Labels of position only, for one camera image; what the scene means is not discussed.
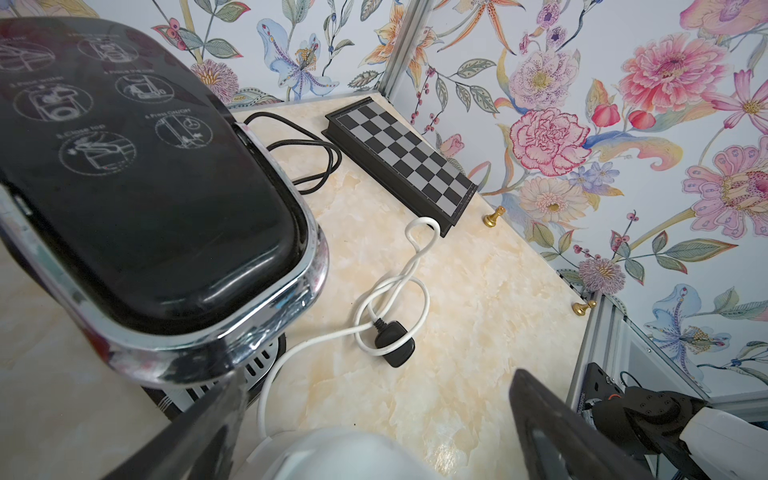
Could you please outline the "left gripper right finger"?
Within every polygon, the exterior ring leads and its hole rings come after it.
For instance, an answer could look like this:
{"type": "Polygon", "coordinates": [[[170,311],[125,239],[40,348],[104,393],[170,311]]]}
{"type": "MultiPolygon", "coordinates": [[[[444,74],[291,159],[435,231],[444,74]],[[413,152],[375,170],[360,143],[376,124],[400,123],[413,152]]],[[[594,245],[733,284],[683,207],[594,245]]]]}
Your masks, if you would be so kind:
{"type": "Polygon", "coordinates": [[[530,479],[652,477],[527,370],[515,371],[509,401],[530,479]]]}

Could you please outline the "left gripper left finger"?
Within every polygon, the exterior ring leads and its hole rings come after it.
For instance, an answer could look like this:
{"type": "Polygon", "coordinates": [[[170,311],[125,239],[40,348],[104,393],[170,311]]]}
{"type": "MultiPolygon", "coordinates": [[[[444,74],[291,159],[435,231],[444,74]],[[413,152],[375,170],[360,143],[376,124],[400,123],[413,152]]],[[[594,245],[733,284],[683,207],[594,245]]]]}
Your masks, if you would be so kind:
{"type": "Polygon", "coordinates": [[[201,400],[105,477],[227,479],[247,407],[244,372],[221,379],[201,400]]]}

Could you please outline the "white coffee machine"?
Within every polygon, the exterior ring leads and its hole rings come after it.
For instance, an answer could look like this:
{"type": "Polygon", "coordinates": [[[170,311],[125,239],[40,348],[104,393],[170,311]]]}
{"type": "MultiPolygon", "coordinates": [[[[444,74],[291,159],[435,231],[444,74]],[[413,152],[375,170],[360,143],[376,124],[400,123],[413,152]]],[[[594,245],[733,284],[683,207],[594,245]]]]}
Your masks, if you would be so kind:
{"type": "Polygon", "coordinates": [[[394,440],[346,427],[275,434],[262,441],[236,479],[439,479],[394,440]]]}

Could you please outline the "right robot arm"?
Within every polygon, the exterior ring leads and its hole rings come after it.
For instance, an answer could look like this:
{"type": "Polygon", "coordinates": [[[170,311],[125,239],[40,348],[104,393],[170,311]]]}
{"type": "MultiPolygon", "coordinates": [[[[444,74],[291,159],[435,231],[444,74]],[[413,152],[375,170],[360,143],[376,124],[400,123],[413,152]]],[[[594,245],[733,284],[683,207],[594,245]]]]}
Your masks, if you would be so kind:
{"type": "Polygon", "coordinates": [[[590,362],[576,409],[626,455],[662,456],[684,479],[767,477],[767,431],[699,398],[621,388],[590,362]]]}

